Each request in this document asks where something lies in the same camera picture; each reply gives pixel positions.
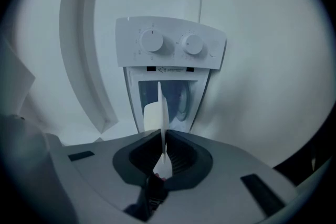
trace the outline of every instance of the white knob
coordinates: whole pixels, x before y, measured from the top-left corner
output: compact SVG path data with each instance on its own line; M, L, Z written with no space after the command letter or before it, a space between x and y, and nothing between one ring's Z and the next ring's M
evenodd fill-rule
M158 31L149 29L142 33L140 44L145 50L155 52L162 47L163 37Z
M198 35L188 34L182 39L182 47L187 54L195 55L203 49L203 41Z

